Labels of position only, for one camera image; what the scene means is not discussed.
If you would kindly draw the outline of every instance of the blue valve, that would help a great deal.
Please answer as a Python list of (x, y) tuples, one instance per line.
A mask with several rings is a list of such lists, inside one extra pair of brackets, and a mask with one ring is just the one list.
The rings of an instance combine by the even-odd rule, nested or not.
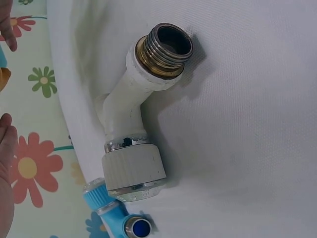
[(121, 202), (108, 196), (104, 178), (86, 184), (83, 197), (115, 238), (146, 238), (150, 235), (151, 223), (141, 215), (128, 215)]

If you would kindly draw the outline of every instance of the white cloth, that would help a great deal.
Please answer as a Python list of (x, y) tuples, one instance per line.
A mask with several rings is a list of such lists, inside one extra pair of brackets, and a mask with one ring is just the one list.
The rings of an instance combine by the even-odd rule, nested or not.
[(50, 0), (48, 14), (61, 105), (85, 174), (102, 175), (104, 153), (91, 98), (112, 90), (132, 42), (173, 23), (193, 37), (194, 56), (181, 83), (143, 105), (169, 184), (130, 211), (149, 213), (162, 238), (316, 237), (315, 0), (71, 2)]

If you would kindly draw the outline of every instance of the pipe fitting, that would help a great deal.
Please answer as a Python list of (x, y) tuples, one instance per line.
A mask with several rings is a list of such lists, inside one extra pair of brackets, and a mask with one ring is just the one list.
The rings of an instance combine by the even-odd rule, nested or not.
[(184, 63), (192, 56), (193, 43), (179, 27), (161, 23), (138, 41), (135, 51), (138, 62), (149, 73), (173, 79), (183, 72)]
[(141, 215), (128, 215), (119, 201), (107, 194), (104, 178), (84, 186), (83, 197), (101, 217), (105, 227), (115, 238), (146, 238), (152, 231), (151, 223)]
[(105, 127), (102, 165), (109, 196), (132, 202), (157, 195), (165, 185), (159, 149), (148, 140), (140, 108), (154, 91), (180, 80), (192, 54), (190, 37), (168, 23), (155, 26), (130, 48), (127, 71), (97, 112)]

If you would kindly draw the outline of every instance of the brass threaded end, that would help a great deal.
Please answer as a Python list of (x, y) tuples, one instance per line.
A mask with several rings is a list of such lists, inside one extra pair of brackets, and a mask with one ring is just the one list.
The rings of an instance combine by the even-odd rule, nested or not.
[(135, 53), (147, 72), (163, 79), (173, 79), (183, 72), (184, 63), (192, 56), (193, 43), (179, 27), (160, 23), (138, 41)]

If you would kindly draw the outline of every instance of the green flower print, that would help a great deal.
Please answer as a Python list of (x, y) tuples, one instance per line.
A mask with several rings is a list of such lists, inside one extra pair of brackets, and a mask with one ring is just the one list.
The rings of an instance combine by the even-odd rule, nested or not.
[(27, 5), (29, 3), (33, 2), (33, 0), (19, 0), (19, 3), (22, 5)]
[(33, 68), (34, 74), (29, 75), (29, 81), (37, 81), (32, 90), (34, 92), (42, 88), (44, 97), (50, 98), (52, 92), (55, 94), (57, 92), (56, 86), (53, 84), (55, 82), (54, 70), (50, 70), (49, 67), (44, 68), (44, 72), (40, 68)]

